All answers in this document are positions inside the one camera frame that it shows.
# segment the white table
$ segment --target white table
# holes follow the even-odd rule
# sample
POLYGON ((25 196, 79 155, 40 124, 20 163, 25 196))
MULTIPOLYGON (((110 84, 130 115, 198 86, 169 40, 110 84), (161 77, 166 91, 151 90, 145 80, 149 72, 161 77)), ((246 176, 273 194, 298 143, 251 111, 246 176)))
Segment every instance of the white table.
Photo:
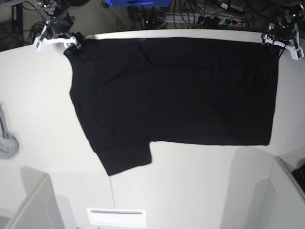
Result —
MULTIPOLYGON (((106 38, 193 37, 259 42, 258 33, 161 30, 108 33, 106 38)), ((70 201, 79 228, 89 224, 86 207, 145 209, 149 229, 243 229, 259 182, 269 180, 274 156, 294 169, 305 158, 305 60, 280 60, 274 127, 269 146, 199 146, 151 143, 153 163, 106 175, 90 148, 70 100, 72 70, 57 46, 36 53, 28 46, 0 52, 0 102, 20 153, 0 161, 0 182, 10 183, 0 203, 22 199, 19 168, 50 174, 57 195, 70 201)))

